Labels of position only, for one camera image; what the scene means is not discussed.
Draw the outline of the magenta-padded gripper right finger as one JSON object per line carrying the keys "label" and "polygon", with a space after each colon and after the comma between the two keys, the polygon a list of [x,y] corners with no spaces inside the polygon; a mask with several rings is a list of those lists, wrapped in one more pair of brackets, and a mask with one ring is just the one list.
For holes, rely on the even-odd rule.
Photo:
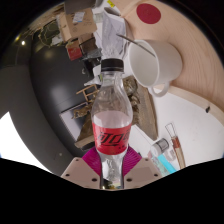
{"label": "magenta-padded gripper right finger", "polygon": [[142,158],[129,147],[123,158],[123,185],[125,189],[140,188],[162,177],[149,158]]}

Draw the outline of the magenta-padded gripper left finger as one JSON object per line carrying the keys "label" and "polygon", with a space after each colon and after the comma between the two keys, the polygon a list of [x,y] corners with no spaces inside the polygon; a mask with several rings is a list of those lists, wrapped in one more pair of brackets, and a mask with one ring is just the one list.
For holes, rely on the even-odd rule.
{"label": "magenta-padded gripper left finger", "polygon": [[65,169],[62,178],[84,188],[99,189],[102,165],[95,148],[91,148],[82,158],[75,157]]}

